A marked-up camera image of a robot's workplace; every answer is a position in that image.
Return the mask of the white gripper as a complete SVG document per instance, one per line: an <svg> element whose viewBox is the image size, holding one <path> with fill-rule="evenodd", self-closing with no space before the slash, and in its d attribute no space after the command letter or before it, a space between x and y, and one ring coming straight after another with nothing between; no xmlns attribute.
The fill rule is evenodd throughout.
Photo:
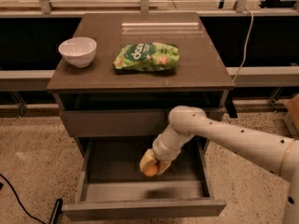
<svg viewBox="0 0 299 224"><path fill-rule="evenodd" d="M143 173L148 166L157 164L157 175L162 175L170 167L171 162L177 158L180 150L178 142L166 142L159 134L153 141L152 150L148 149L143 155L139 163L140 171Z"/></svg>

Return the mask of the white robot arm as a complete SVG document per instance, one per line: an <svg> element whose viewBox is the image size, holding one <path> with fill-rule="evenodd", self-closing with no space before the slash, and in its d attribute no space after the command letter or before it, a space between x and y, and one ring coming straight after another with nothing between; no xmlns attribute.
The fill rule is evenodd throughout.
<svg viewBox="0 0 299 224"><path fill-rule="evenodd" d="M139 163L140 172L154 165L155 174L163 174L195 136L225 147L288 181L283 224L299 224L299 141L210 119L198 107L179 105L171 109L168 126Z"/></svg>

